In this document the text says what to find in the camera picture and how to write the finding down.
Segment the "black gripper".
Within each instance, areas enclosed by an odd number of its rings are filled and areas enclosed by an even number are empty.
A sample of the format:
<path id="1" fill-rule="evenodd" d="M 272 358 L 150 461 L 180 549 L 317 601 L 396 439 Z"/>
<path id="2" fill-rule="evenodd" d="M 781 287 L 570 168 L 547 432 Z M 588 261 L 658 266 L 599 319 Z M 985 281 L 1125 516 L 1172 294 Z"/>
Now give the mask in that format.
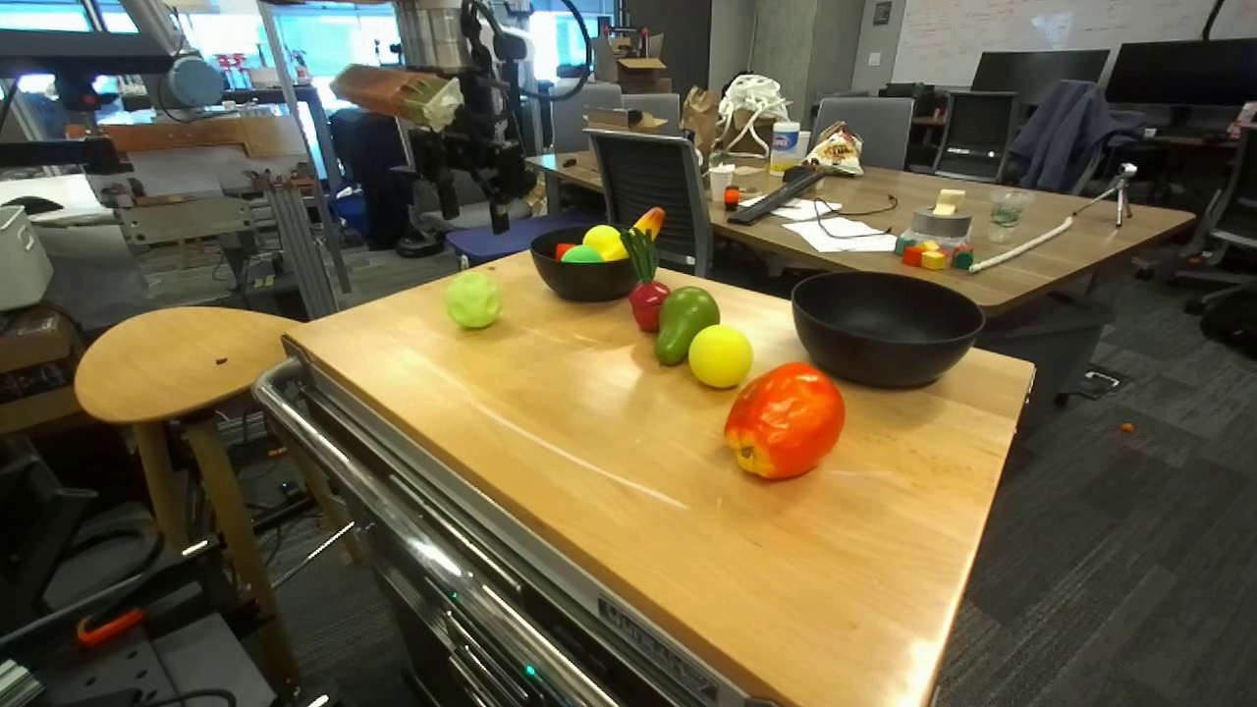
<path id="1" fill-rule="evenodd" d="M 511 139 L 511 118 L 496 106 L 490 55 L 477 51 L 458 75 L 459 106 L 444 131 L 414 133 L 418 173 L 437 189 L 444 214 L 459 209 L 458 176 L 467 173 L 490 202 L 490 231 L 511 227 L 507 203 L 535 189 L 523 147 Z"/>

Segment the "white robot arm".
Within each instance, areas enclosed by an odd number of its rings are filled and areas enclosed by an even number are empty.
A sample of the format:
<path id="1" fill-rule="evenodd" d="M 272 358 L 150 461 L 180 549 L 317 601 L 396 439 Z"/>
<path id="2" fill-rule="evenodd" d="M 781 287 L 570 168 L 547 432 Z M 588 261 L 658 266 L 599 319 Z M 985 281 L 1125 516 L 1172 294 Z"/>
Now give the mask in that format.
<path id="1" fill-rule="evenodd" d="M 458 216 L 458 176 L 489 197 L 490 227 L 535 189 L 526 164 L 526 103 L 543 103 L 523 79 L 526 36 L 507 27 L 489 0 L 396 0 L 400 69 L 350 62 L 334 96 L 405 131 L 409 164 Z"/>

